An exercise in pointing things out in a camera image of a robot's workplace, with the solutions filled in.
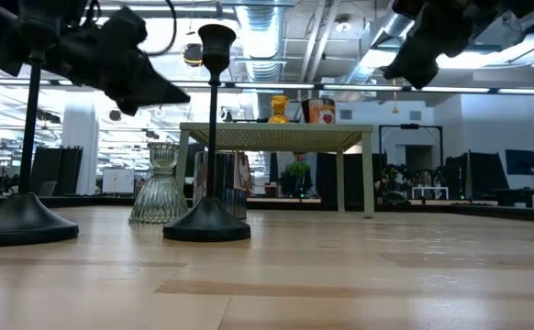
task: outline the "white table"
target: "white table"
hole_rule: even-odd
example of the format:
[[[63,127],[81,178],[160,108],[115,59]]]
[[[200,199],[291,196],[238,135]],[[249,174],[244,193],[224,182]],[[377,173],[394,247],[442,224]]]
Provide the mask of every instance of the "white table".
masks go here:
[[[424,197],[424,191],[426,190],[434,191],[435,196],[439,195],[439,191],[444,191],[447,196],[447,200],[449,199],[449,187],[412,187],[412,198],[416,198],[416,190],[421,191],[422,197]]]
[[[208,123],[182,123],[177,158],[177,182],[184,187],[185,163],[190,138],[208,144]],[[336,152],[337,203],[344,212],[344,151],[362,143],[362,181],[365,217],[373,217],[373,165],[369,125],[218,123],[216,150]]]

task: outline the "yellow vase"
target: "yellow vase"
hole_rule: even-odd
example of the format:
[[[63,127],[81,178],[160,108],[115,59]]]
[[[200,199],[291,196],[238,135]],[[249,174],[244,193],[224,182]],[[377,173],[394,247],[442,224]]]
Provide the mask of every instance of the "yellow vase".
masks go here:
[[[274,124],[288,124],[289,119],[285,116],[285,108],[287,107],[287,96],[276,95],[271,98],[271,108],[273,115],[269,118],[270,123]]]

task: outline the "table leg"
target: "table leg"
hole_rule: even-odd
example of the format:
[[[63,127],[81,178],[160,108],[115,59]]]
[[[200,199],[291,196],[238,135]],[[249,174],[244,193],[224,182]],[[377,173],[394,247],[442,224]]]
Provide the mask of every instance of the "table leg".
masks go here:
[[[373,161],[371,150],[371,133],[361,134],[362,144],[362,188],[365,202],[365,217],[372,218],[375,213],[375,195],[373,193]]]
[[[339,212],[344,210],[344,151],[337,151],[337,204]]]
[[[185,166],[187,165],[187,147],[190,140],[190,131],[182,130],[179,136],[179,153],[177,155],[177,172],[175,178],[177,184],[184,189],[185,184]]]

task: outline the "clear glass vase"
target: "clear glass vase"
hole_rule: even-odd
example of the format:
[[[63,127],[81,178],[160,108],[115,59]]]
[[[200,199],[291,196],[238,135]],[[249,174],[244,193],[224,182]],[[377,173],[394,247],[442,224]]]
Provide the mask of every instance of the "clear glass vase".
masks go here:
[[[152,175],[140,190],[128,221],[139,224],[165,224],[187,212],[182,189],[173,177],[179,146],[171,142],[151,142]]]

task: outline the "black candlestick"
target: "black candlestick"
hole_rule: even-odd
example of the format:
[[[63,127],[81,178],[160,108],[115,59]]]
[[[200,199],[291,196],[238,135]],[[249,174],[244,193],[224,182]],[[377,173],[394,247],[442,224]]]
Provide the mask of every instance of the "black candlestick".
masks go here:
[[[52,19],[52,11],[48,15],[40,11],[29,11],[29,13],[28,16],[21,17],[18,31],[33,49],[25,135],[20,161],[20,184],[18,186],[20,193],[12,194],[0,203],[0,246],[57,242],[75,238],[79,233],[77,224],[55,215],[39,201],[34,193],[28,192],[37,122],[40,66],[44,61],[44,51],[57,41],[56,32],[59,28],[50,28],[50,23],[59,24],[58,20]]]
[[[208,137],[208,162],[206,197],[194,208],[173,223],[165,225],[165,238],[190,242],[222,242],[250,237],[249,225],[228,212],[216,198],[216,115],[220,73],[230,64],[230,46],[236,35],[230,28],[210,24],[199,29],[204,44],[202,62],[210,71],[210,132]]]

